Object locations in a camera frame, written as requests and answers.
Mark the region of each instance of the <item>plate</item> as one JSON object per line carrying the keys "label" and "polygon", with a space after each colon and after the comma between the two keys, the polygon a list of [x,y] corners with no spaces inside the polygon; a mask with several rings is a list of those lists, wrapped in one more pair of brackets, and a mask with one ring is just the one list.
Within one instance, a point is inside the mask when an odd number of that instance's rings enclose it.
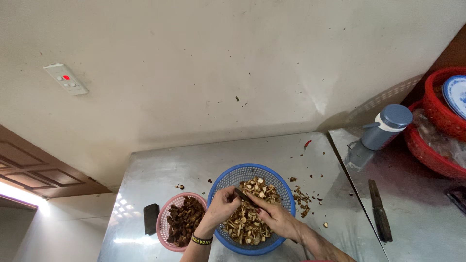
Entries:
{"label": "plate", "polygon": [[452,76],[443,84],[443,96],[453,112],[466,120],[466,76]]}

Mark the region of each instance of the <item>metal countertop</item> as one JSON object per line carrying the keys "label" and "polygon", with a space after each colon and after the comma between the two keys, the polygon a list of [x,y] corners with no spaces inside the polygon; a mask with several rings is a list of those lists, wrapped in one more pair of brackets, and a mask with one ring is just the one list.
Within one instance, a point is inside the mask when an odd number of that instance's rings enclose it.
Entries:
{"label": "metal countertop", "polygon": [[[312,142],[304,151],[308,140]],[[120,206],[111,215],[98,261],[178,261],[182,253],[165,249],[156,234],[144,234],[143,208],[152,203],[163,206],[183,192],[174,187],[178,183],[185,186],[184,192],[207,199],[213,185],[207,180],[215,181],[226,169],[242,163],[266,165],[278,172],[291,190],[298,185],[303,193],[316,198],[319,194],[323,205],[313,200],[304,219],[301,210],[296,213],[298,220],[360,262],[387,261],[356,195],[349,195],[352,187],[327,137],[317,132],[133,153],[116,200]],[[292,176],[296,182],[289,182]],[[251,257],[228,250],[214,237],[210,255],[210,261],[230,262],[305,259],[302,246],[291,240],[268,254]]]}
{"label": "metal countertop", "polygon": [[402,134],[375,152],[358,142],[362,133],[362,128],[329,131],[374,226],[368,179],[377,183],[393,236],[393,242],[382,245],[388,259],[465,261],[466,217],[444,193],[465,181],[445,178],[421,164]]}

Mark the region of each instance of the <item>hand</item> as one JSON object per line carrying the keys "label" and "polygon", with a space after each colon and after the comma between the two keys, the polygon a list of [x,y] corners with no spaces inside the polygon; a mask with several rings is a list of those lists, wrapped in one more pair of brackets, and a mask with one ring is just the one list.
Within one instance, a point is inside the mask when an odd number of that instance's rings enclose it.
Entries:
{"label": "hand", "polygon": [[294,218],[288,210],[279,203],[268,203],[264,200],[247,193],[247,196],[261,208],[256,209],[256,213],[264,222],[278,235],[302,243],[299,228],[302,223]]}
{"label": "hand", "polygon": [[234,193],[234,186],[218,190],[213,196],[209,209],[196,229],[195,236],[208,239],[212,236],[215,228],[226,221],[233,212],[241,205],[241,198]]}

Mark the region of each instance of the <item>red plastic basket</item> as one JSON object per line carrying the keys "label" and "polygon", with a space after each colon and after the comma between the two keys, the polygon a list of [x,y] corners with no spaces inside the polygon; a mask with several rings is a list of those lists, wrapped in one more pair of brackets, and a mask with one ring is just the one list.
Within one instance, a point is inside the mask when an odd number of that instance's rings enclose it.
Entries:
{"label": "red plastic basket", "polygon": [[[422,106],[423,100],[417,101],[409,107],[409,110],[412,112]],[[413,156],[433,171],[451,178],[466,178],[466,169],[435,152],[424,142],[414,124],[410,124],[404,130],[404,140]]]}
{"label": "red plastic basket", "polygon": [[466,75],[466,67],[450,67],[433,72],[425,81],[422,104],[425,114],[439,130],[466,142],[466,120],[443,104],[434,92],[434,87],[441,86],[448,78],[456,75]]}
{"label": "red plastic basket", "polygon": [[204,210],[207,211],[206,200],[203,199],[200,195],[196,193],[190,193],[190,192],[181,193],[181,194],[178,194],[170,198],[170,200],[168,200],[165,203],[165,205],[160,209],[160,213],[158,214],[158,217],[157,217],[157,237],[160,243],[165,248],[167,248],[170,251],[174,251],[174,252],[184,252],[188,246],[179,248],[175,246],[174,244],[167,241],[169,237],[168,230],[170,229],[170,225],[167,222],[167,216],[170,215],[170,212],[168,212],[168,210],[170,209],[171,205],[176,205],[177,207],[182,206],[183,201],[185,200],[185,196],[190,196],[190,197],[194,197],[195,199],[197,199],[197,201],[199,201],[199,203],[201,203],[202,206],[204,207]]}

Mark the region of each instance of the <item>black wristband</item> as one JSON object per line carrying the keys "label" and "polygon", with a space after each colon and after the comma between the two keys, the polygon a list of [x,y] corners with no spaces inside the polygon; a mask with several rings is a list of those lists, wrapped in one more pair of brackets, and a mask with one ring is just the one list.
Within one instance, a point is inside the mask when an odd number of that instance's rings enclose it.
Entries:
{"label": "black wristband", "polygon": [[194,234],[191,235],[191,240],[196,243],[196,244],[199,244],[199,245],[210,245],[212,244],[212,239],[200,239],[200,238],[197,238]]}

